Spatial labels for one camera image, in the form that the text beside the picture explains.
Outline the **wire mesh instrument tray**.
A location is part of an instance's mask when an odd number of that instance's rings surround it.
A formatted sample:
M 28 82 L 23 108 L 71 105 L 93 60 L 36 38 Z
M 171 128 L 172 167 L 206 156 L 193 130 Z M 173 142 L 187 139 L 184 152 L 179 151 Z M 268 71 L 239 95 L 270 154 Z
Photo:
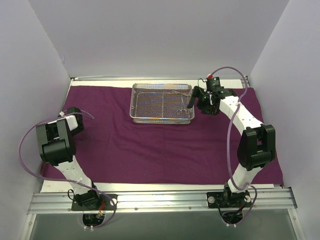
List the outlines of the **wire mesh instrument tray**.
M 171 91 L 192 94 L 192 86 L 177 83 L 135 83 L 132 86 L 130 112 L 133 122 L 138 124 L 189 124 L 195 117 L 194 108 L 190 108 L 190 115 L 177 115 L 172 106 Z

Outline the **purple surgical drape cloth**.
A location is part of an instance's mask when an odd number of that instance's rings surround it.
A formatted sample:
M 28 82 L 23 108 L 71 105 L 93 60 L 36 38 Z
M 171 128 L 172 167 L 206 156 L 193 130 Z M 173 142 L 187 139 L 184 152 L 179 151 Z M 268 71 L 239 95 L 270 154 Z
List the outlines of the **purple surgical drape cloth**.
M 95 183 L 224 184 L 238 166 L 240 133 L 229 118 L 195 111 L 190 124 L 138 124 L 130 88 L 73 86 L 64 107 L 90 113 L 74 137 L 76 159 Z

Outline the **steel surgical forceps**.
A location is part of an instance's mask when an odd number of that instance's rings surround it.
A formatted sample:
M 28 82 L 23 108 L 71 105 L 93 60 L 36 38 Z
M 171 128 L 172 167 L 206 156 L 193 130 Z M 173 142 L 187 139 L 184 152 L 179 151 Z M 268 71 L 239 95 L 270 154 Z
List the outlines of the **steel surgical forceps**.
M 182 115 L 187 115 L 189 116 L 191 114 L 191 110 L 189 108 L 187 108 L 187 101 L 189 100 L 189 94 L 188 93 L 185 93 L 185 92 L 180 92 L 180 91 L 177 91 L 177 90 L 172 90 L 170 92 L 172 94 L 172 100 L 171 100 L 171 105 L 173 106 L 173 108 L 176 109 L 176 111 L 178 109 L 180 109 L 181 107 L 181 97 L 183 97 L 183 100 L 184 100 L 184 104 L 185 104 L 185 107 L 186 107 L 186 112 L 183 112 L 182 114 L 177 115 L 180 117 Z

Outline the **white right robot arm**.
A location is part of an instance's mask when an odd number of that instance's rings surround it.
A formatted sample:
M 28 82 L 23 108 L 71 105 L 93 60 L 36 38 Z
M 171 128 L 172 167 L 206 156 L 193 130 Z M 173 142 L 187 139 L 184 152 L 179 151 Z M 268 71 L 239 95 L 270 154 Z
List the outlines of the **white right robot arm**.
M 225 114 L 230 120 L 227 137 L 231 137 L 232 127 L 241 135 L 236 170 L 230 168 L 231 154 L 227 153 L 229 180 L 224 186 L 222 200 L 232 207 L 246 198 L 245 192 L 251 187 L 255 176 L 275 159 L 276 130 L 271 124 L 265 125 L 255 118 L 232 89 L 221 86 L 219 77 L 210 74 L 204 82 L 206 88 L 193 88 L 187 107 L 197 107 L 207 115 Z

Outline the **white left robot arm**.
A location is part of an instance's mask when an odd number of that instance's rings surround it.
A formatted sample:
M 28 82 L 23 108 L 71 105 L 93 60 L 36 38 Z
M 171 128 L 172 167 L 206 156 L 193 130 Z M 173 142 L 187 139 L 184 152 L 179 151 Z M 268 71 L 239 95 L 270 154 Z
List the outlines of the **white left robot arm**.
M 76 144 L 73 137 L 84 131 L 82 110 L 69 107 L 65 115 L 57 120 L 36 126 L 39 155 L 43 162 L 59 170 L 70 180 L 73 201 L 80 206 L 95 210 L 101 197 L 93 190 L 96 186 L 86 176 L 76 158 Z

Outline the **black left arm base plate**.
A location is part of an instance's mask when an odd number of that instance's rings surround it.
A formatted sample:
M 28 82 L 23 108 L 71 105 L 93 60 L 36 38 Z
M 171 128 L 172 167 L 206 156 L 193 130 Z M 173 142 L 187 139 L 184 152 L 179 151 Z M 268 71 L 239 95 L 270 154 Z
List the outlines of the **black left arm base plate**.
M 76 194 L 72 201 L 72 211 L 95 211 L 95 210 L 114 210 L 116 209 L 118 195 L 109 194 L 112 201 L 103 194 L 97 194 L 93 191 L 88 191 L 84 194 Z

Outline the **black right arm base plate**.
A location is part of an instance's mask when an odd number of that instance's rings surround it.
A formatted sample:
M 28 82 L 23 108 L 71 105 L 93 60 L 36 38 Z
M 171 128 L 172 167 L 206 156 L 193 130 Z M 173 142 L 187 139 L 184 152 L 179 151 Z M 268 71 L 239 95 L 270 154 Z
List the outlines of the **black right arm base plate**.
M 206 199 L 207 206 L 210 209 L 248 207 L 252 203 L 252 199 L 248 191 L 240 193 L 232 193 L 228 191 L 207 192 Z

